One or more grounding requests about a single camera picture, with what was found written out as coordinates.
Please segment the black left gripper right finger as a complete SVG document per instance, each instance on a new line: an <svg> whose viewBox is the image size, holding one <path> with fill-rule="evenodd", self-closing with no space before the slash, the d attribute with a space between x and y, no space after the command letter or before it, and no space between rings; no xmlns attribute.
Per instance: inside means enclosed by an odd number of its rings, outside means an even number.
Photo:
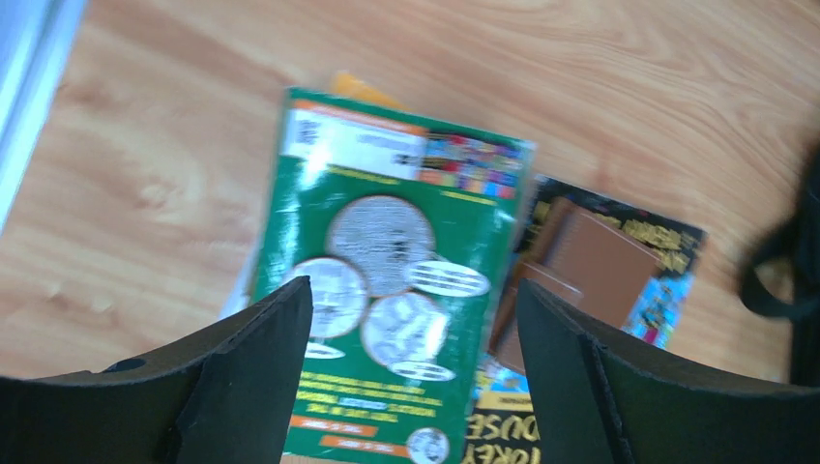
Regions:
<svg viewBox="0 0 820 464"><path fill-rule="evenodd" d="M815 463L819 391L694 362L537 283L516 315L550 463Z"/></svg>

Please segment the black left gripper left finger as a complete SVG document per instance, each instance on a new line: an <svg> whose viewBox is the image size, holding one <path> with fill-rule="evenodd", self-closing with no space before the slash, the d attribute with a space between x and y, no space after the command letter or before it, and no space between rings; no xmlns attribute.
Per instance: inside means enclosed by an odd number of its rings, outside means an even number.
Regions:
<svg viewBox="0 0 820 464"><path fill-rule="evenodd" d="M296 277L101 372L1 380L5 463L278 463L312 316Z"/></svg>

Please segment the black yellow storey treehouse book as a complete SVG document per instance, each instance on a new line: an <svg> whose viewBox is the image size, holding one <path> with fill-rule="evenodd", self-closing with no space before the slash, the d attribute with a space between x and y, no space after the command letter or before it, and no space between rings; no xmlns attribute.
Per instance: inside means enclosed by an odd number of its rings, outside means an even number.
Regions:
<svg viewBox="0 0 820 464"><path fill-rule="evenodd" d="M661 348L678 323L705 237L676 219L538 176L477 370L462 461L542 459L515 316L520 280Z"/></svg>

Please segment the brown leather wallet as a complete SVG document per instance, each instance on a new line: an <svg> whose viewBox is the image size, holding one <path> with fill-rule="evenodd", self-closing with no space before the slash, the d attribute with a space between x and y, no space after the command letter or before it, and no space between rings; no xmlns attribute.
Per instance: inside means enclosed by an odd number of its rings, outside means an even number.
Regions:
<svg viewBox="0 0 820 464"><path fill-rule="evenodd" d="M621 329L658 270L659 259L647 246L592 211L560 197L553 201L528 252L513 267L489 352L502 366L525 372L515 316L518 284L523 278Z"/></svg>

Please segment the green paperback book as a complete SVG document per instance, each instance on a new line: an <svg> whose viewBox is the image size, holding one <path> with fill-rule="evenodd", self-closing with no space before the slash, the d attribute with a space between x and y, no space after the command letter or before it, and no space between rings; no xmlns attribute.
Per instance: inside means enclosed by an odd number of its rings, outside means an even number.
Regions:
<svg viewBox="0 0 820 464"><path fill-rule="evenodd" d="M535 145L290 87L253 295L310 281L284 451L456 463Z"/></svg>

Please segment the black fabric student bag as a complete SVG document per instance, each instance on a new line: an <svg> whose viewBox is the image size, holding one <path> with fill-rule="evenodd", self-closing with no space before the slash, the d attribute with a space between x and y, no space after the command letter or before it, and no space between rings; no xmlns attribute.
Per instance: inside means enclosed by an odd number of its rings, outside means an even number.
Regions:
<svg viewBox="0 0 820 464"><path fill-rule="evenodd" d="M787 302L767 289L757 268L783 258L793 282ZM789 382L819 385L819 146L809 151L793 216L766 237L748 258L739 296L750 311L792 323Z"/></svg>

